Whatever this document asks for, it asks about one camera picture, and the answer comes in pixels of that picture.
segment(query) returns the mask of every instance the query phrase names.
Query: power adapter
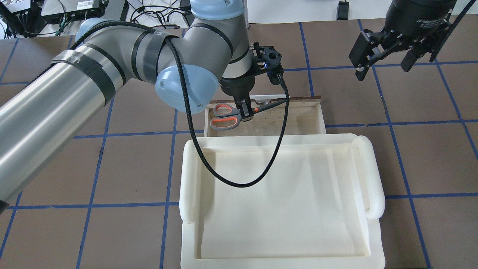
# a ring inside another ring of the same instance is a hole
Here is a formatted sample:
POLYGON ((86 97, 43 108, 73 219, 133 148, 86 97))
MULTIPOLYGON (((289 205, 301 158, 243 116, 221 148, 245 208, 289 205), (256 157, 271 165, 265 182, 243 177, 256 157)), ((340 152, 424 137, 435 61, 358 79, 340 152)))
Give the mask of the power adapter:
POLYGON ((348 20, 348 2, 340 1, 337 6, 337 20, 348 20))

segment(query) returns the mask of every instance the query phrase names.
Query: white plastic container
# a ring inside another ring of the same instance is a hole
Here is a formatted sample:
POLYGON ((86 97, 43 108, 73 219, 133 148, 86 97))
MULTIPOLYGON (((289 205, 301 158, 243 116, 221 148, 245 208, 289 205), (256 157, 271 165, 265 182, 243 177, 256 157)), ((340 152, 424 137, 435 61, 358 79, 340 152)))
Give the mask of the white plastic container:
MULTIPOLYGON (((246 183, 276 136, 198 139, 212 167, 246 183)), ((258 184, 228 186, 186 143, 179 207, 182 269, 383 269, 385 197, 370 141, 354 134, 284 136, 258 184)))

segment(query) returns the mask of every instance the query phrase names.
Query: wooden drawer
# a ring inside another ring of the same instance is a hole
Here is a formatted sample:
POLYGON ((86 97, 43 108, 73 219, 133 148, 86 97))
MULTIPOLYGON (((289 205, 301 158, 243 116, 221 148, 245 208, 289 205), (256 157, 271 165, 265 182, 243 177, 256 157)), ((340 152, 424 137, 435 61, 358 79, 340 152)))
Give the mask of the wooden drawer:
MULTIPOLYGON (((284 118, 285 104, 257 113, 248 122, 242 122, 238 127, 228 131, 216 131, 209 122, 215 118, 214 106, 226 102, 235 107, 234 101, 212 101, 206 107, 204 122, 204 137, 215 136, 251 136, 251 135, 279 135, 284 118)), ((252 100, 252 108, 258 107, 252 100)), ((326 127, 320 97, 295 97, 289 101, 289 115, 287 118, 286 135, 314 135, 325 134, 326 127)))

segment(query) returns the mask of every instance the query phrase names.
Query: white label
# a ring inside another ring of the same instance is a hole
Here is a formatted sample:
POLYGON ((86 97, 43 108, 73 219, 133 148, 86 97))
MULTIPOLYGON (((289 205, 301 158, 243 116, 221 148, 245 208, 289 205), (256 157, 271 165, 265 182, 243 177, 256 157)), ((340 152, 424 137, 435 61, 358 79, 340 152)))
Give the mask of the white label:
POLYGON ((85 10, 85 9, 90 9, 92 7, 93 7, 93 0, 78 2, 78 5, 76 6, 76 9, 77 10, 85 10))

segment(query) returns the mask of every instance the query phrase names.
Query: scissors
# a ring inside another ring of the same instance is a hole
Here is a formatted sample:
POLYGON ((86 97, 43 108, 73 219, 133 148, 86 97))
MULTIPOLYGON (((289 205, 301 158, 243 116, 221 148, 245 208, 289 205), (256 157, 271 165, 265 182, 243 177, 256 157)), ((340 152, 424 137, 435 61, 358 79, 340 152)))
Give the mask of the scissors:
MULTIPOLYGON (((253 109, 253 111, 254 114, 256 114, 283 103, 285 103, 285 99, 256 107, 253 109)), ((213 112, 217 118, 212 119, 209 122, 209 125, 213 130, 216 131, 227 131, 234 129, 239 126, 239 123, 242 121, 240 110, 230 106, 227 103, 219 103, 215 105, 213 112)))

